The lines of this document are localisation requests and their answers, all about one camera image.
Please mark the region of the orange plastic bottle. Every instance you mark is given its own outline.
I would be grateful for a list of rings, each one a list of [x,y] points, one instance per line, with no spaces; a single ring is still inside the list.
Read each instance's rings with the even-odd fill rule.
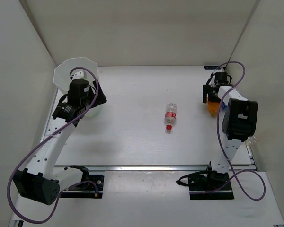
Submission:
[[[219,102],[207,101],[207,110],[211,117],[216,117],[219,110]]]

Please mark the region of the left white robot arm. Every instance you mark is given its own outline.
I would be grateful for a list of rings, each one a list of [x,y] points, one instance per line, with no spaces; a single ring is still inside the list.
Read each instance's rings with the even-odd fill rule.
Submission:
[[[54,174],[56,161],[67,139],[75,131],[79,121],[92,108],[107,102],[99,80],[73,77],[69,90],[63,95],[52,114],[49,135],[31,154],[32,159],[23,170],[16,169],[12,175],[20,196],[45,204],[53,204],[60,192],[77,186],[89,186],[89,171],[84,166],[72,165]]]

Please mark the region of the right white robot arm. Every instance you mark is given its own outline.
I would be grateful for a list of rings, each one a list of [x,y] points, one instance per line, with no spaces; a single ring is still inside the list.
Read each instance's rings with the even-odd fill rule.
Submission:
[[[203,85],[203,103],[207,104],[210,115],[217,117],[218,112],[225,111],[220,124],[224,151],[210,162],[210,173],[203,177],[203,183],[208,189],[214,189],[220,184],[220,178],[229,171],[229,162],[256,129],[258,103],[244,98],[232,87],[231,80],[230,75],[220,71],[212,73]]]

